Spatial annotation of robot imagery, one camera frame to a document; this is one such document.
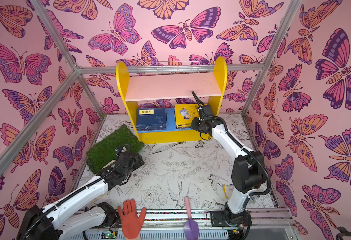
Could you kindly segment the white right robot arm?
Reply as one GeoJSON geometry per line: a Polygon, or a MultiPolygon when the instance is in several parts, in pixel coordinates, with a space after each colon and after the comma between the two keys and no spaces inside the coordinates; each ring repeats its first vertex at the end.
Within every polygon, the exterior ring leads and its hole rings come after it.
{"type": "Polygon", "coordinates": [[[197,110],[199,116],[193,119],[192,130],[218,141],[234,160],[231,173],[234,189],[223,214],[230,226],[238,226],[250,218],[247,211],[250,199],[253,196],[268,195],[272,189],[264,155],[240,142],[229,130],[225,120],[213,115],[210,105],[198,104],[197,110]]]}

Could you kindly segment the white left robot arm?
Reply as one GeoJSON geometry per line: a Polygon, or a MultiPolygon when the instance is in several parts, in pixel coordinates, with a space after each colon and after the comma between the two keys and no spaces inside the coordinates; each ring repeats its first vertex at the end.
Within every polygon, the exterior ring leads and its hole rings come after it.
{"type": "Polygon", "coordinates": [[[129,145],[116,148],[117,160],[104,166],[91,180],[60,200],[32,207],[22,220],[18,240],[64,240],[94,227],[116,224],[116,210],[102,202],[88,211],[77,211],[117,186],[126,184],[132,172],[144,165],[140,154],[129,145]]]}

